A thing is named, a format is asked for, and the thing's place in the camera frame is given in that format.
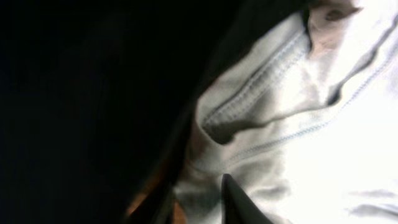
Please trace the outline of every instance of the fabric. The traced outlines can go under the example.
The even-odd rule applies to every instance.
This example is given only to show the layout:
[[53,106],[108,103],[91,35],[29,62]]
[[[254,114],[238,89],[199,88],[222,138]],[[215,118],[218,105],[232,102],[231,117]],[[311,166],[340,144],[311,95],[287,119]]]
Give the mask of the fabric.
[[398,222],[398,2],[353,6],[332,49],[311,57],[297,12],[201,96],[175,187],[188,224],[221,223],[225,173],[276,224]]

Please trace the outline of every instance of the garment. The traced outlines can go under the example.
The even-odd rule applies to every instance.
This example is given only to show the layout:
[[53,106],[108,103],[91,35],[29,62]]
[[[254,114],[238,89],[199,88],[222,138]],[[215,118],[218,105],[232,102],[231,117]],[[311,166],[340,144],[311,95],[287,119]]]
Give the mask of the garment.
[[398,222],[398,2],[353,4],[322,54],[296,12],[200,97],[175,187],[188,224],[221,223],[225,173],[276,224]]

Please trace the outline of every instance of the clothing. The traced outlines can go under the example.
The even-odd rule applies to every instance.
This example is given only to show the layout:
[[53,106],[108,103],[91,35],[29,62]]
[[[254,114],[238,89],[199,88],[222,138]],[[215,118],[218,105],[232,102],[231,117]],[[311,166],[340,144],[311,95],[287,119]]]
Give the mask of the clothing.
[[221,223],[225,173],[276,224],[398,222],[398,2],[354,5],[333,48],[312,57],[296,12],[200,97],[175,187],[188,224]]

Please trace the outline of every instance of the white garment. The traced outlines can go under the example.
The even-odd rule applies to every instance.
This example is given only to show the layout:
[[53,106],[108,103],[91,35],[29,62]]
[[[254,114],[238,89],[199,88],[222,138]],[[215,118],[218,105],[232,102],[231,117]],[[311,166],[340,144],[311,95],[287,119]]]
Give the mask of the white garment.
[[357,4],[337,49],[308,57],[293,14],[201,96],[175,187],[188,224],[221,223],[225,173],[275,224],[398,223],[398,2]]

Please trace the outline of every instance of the gray fabric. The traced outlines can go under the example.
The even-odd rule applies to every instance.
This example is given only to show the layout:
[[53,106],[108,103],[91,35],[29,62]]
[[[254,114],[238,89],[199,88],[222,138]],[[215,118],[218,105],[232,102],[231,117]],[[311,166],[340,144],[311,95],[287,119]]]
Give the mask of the gray fabric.
[[355,2],[317,58],[295,13],[197,103],[175,187],[188,224],[221,223],[231,174],[274,223],[398,222],[398,2]]

